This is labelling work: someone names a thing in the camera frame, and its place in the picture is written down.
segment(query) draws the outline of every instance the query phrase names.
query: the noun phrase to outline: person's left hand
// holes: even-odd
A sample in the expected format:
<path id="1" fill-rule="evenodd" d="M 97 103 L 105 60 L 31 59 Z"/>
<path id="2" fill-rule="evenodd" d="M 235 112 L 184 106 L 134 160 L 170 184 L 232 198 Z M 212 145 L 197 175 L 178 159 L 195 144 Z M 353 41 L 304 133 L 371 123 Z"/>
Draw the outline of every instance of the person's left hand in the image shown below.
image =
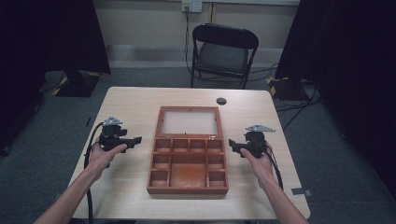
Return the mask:
<path id="1" fill-rule="evenodd" d="M 103 151 L 99 143 L 93 144 L 90 163 L 88 163 L 87 168 L 93 169 L 95 173 L 95 181 L 101 177 L 102 172 L 106 169 L 110 162 L 113 161 L 114 157 L 126 148 L 126 144 L 122 144 L 109 151 Z"/>

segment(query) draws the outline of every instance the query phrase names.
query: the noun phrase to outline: wooden table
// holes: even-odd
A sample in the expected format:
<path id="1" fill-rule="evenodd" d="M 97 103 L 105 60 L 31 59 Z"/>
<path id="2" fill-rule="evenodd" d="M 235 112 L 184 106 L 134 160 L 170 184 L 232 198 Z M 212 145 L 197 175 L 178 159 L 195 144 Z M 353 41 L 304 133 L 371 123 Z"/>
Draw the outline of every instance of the wooden table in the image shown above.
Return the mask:
<path id="1" fill-rule="evenodd" d="M 216 100 L 223 97 L 226 105 Z M 226 144 L 229 191 L 226 195 L 150 195 L 147 192 L 150 155 L 162 105 L 218 106 Z M 135 148 L 117 155 L 102 177 L 93 184 L 92 201 L 95 218 L 160 219 L 160 220 L 255 220 L 275 219 L 276 215 L 265 193 L 259 188 L 248 160 L 228 147 L 228 139 L 244 143 L 245 128 L 260 123 L 276 129 L 264 133 L 274 148 L 282 174 L 284 190 L 303 213 L 310 211 L 303 194 L 291 189 L 301 187 L 288 144 L 270 94 L 267 91 L 133 88 L 114 87 L 108 90 L 94 126 L 109 116 L 121 119 L 124 138 L 142 136 Z M 81 153 L 70 183 L 83 170 L 85 148 Z M 83 199 L 74 217 L 88 217 Z"/>

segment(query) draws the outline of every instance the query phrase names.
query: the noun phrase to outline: wooden tray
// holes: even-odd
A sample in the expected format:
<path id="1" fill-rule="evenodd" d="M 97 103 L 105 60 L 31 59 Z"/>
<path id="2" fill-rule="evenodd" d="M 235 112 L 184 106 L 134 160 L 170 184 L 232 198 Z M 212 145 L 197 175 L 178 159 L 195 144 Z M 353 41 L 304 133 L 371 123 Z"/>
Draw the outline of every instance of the wooden tray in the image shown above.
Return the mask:
<path id="1" fill-rule="evenodd" d="M 147 190 L 150 194 L 227 193 L 217 107 L 161 107 Z"/>

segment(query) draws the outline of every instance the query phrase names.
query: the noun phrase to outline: hand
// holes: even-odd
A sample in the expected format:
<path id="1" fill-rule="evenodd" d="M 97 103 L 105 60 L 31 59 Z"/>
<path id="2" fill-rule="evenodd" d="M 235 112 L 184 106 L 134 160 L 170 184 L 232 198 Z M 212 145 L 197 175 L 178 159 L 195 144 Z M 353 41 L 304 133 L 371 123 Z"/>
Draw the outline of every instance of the hand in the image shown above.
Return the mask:
<path id="1" fill-rule="evenodd" d="M 268 142 L 267 142 L 267 152 L 269 155 L 272 155 L 273 153 L 272 147 Z M 257 159 L 253 155 L 251 155 L 251 153 L 245 148 L 241 148 L 241 153 L 250 162 L 253 173 L 258 179 L 259 186 L 260 188 L 263 189 L 264 181 L 267 181 L 270 178 L 274 178 L 272 163 L 268 158 L 268 155 L 264 153 L 261 158 Z"/>
<path id="2" fill-rule="evenodd" d="M 113 161 L 114 157 L 126 148 L 126 144 L 122 144 L 109 151 L 103 151 L 99 143 L 93 144 L 90 163 L 88 163 L 87 169 L 93 170 L 95 174 L 94 181 L 101 177 L 102 172 L 106 169 L 110 162 Z"/>

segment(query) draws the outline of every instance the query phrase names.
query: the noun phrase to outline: electrical outlet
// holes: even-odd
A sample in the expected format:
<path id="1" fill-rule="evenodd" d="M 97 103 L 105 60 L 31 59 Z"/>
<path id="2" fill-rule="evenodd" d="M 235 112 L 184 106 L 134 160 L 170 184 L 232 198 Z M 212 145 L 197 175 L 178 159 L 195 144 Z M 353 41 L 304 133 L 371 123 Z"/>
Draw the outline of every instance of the electrical outlet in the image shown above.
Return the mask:
<path id="1" fill-rule="evenodd" d="M 191 2 L 191 12 L 202 12 L 202 1 Z"/>
<path id="2" fill-rule="evenodd" d="M 181 11 L 191 11 L 191 1 L 181 1 Z"/>

